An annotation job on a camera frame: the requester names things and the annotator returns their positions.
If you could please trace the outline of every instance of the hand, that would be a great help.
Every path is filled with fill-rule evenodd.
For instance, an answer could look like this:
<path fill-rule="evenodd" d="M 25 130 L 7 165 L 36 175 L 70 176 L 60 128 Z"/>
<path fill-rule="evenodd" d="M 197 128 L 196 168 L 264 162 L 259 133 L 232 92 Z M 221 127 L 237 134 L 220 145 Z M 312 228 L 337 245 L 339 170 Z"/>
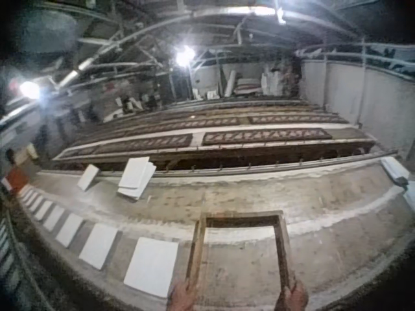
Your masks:
<path fill-rule="evenodd" d="M 304 311 L 309 302 L 309 294 L 300 280 L 296 281 L 294 288 L 284 288 L 277 302 L 276 310 Z"/>
<path fill-rule="evenodd" d="M 179 282 L 173 289 L 168 311 L 192 311 L 196 302 L 197 291 L 188 290 L 189 280 Z"/>

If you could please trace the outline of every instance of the bright lamp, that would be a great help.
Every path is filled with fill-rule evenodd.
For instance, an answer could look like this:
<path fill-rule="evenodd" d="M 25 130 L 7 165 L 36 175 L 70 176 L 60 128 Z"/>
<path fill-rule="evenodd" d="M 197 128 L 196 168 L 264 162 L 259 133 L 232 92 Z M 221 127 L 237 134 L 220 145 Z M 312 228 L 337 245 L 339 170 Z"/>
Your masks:
<path fill-rule="evenodd" d="M 40 98 L 39 85 L 34 82 L 26 81 L 22 83 L 20 85 L 20 91 L 24 96 L 29 97 L 30 99 Z"/>
<path fill-rule="evenodd" d="M 184 50 L 178 52 L 176 55 L 176 63 L 179 66 L 186 67 L 190 64 L 190 61 L 195 58 L 196 53 L 187 45 L 184 46 Z"/>

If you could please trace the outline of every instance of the white panel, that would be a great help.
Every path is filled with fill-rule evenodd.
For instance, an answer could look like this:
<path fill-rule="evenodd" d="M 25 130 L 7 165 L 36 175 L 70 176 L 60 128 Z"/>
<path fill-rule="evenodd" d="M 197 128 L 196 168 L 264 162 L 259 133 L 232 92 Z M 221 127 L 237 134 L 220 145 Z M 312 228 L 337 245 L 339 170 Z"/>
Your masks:
<path fill-rule="evenodd" d="M 46 230 L 48 230 L 49 232 L 53 230 L 53 228 L 58 223 L 60 217 L 63 215 L 64 211 L 65 209 L 63 207 L 60 207 L 60 206 L 54 207 L 52 213 L 49 215 L 49 217 L 46 219 L 45 223 L 43 224 Z"/>
<path fill-rule="evenodd" d="M 7 180 L 7 178 L 3 178 L 2 180 L 1 180 L 1 183 L 6 187 L 6 189 L 7 189 L 7 191 L 11 191 L 13 188 L 12 188 L 12 186 L 9 184 L 9 182 L 8 182 L 8 180 Z"/>
<path fill-rule="evenodd" d="M 33 189 L 29 190 L 28 193 L 26 193 L 25 197 L 23 198 L 23 202 L 27 202 L 27 200 L 30 198 L 30 196 L 33 193 Z"/>
<path fill-rule="evenodd" d="M 89 187 L 95 176 L 98 174 L 98 172 L 99 168 L 92 164 L 88 165 L 85 172 L 78 181 L 78 187 L 85 191 Z"/>
<path fill-rule="evenodd" d="M 30 199 L 26 202 L 26 205 L 31 206 L 34 199 L 36 199 L 37 196 L 38 196 L 38 193 L 34 191 Z"/>
<path fill-rule="evenodd" d="M 34 213 L 35 210 L 38 208 L 38 206 L 40 205 L 40 203 L 43 201 L 44 197 L 42 195 L 39 195 L 38 198 L 36 199 L 36 201 L 32 204 L 32 206 L 30 207 L 29 211 Z"/>
<path fill-rule="evenodd" d="M 144 192 L 145 188 L 147 187 L 155 171 L 156 171 L 156 166 L 153 165 L 152 163 L 147 163 L 144 174 L 143 174 L 143 178 L 141 179 L 140 186 L 137 189 L 118 188 L 118 192 L 126 196 L 131 196 L 135 198 L 136 200 L 140 199 L 140 196 Z"/>
<path fill-rule="evenodd" d="M 51 208 L 52 201 L 45 201 L 40 207 L 39 211 L 34 215 L 37 220 L 42 220 L 47 211 Z"/>
<path fill-rule="evenodd" d="M 29 189 L 30 189 L 30 185 L 27 183 L 21 190 L 20 190 L 20 193 L 19 193 L 19 195 L 23 198 L 25 195 L 26 195 L 26 193 L 27 193 L 27 191 L 29 191 Z"/>
<path fill-rule="evenodd" d="M 4 232 L 6 232 L 6 225 L 2 225 L 1 227 L 0 227 L 0 238 L 2 238 L 3 237 L 3 233 Z"/>
<path fill-rule="evenodd" d="M 65 224 L 62 226 L 61 230 L 56 236 L 57 241 L 59 241 L 59 243 L 67 248 L 72 242 L 75 233 L 77 233 L 82 221 L 82 217 L 79 217 L 75 214 L 70 214 Z"/>
<path fill-rule="evenodd" d="M 178 243 L 139 238 L 124 283 L 137 290 L 167 297 Z"/>
<path fill-rule="evenodd" d="M 100 270 L 117 234 L 116 228 L 95 224 L 79 258 Z"/>
<path fill-rule="evenodd" d="M 129 159 L 118 186 L 122 188 L 138 188 L 149 159 L 149 157 Z"/>
<path fill-rule="evenodd" d="M 7 239 L 7 231 L 1 233 L 1 238 L 0 238 L 0 247 L 3 245 L 3 243 L 5 242 L 5 240 Z"/>

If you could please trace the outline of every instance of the ceiling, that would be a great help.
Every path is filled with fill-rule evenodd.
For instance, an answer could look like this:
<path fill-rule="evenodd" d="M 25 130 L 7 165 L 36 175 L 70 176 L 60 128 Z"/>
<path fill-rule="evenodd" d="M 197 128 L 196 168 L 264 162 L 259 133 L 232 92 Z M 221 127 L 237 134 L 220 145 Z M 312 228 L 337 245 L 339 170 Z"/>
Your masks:
<path fill-rule="evenodd" d="M 279 22 L 276 8 L 282 8 L 286 24 Z M 55 21 L 74 21 L 72 37 L 61 35 L 58 25 L 49 27 L 50 18 L 36 18 L 49 29 L 43 38 L 50 38 L 51 46 L 61 40 L 68 48 L 29 51 L 17 62 L 25 76 L 47 76 L 60 90 L 102 77 L 168 72 L 185 44 L 196 50 L 196 67 L 216 54 L 266 57 L 321 43 L 415 38 L 412 1 L 66 0 L 38 1 L 30 12 L 60 12 L 66 17 Z M 39 33 L 29 34 L 30 40 L 36 42 Z"/>

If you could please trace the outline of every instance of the white wall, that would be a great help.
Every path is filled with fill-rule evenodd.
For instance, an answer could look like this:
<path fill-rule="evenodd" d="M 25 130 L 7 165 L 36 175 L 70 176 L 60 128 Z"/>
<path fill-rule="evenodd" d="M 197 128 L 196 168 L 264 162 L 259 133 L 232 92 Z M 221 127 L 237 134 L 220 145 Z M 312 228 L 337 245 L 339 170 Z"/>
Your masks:
<path fill-rule="evenodd" d="M 225 63 L 222 65 L 222 70 L 225 74 L 226 80 L 232 70 L 236 70 L 243 78 L 261 79 L 266 63 Z M 200 68 L 197 72 L 192 74 L 192 87 L 199 90 L 199 93 L 204 96 L 208 91 L 217 89 L 219 82 L 219 67 L 216 65 L 206 66 Z"/>
<path fill-rule="evenodd" d="M 12 148 L 15 152 L 18 152 L 26 148 L 37 135 L 41 125 L 42 118 L 40 112 L 38 109 L 35 109 L 0 133 L 0 175 L 6 175 L 12 168 L 6 160 L 6 150 Z M 21 127 L 21 132 L 19 133 L 16 132 L 18 126 Z"/>
<path fill-rule="evenodd" d="M 304 61 L 301 95 L 312 104 L 323 104 L 322 62 Z M 337 112 L 355 123 L 362 91 L 362 68 L 328 63 L 326 102 L 329 111 Z M 366 70 L 362 129 L 387 148 L 396 148 L 405 159 L 415 140 L 415 83 L 374 69 Z"/>

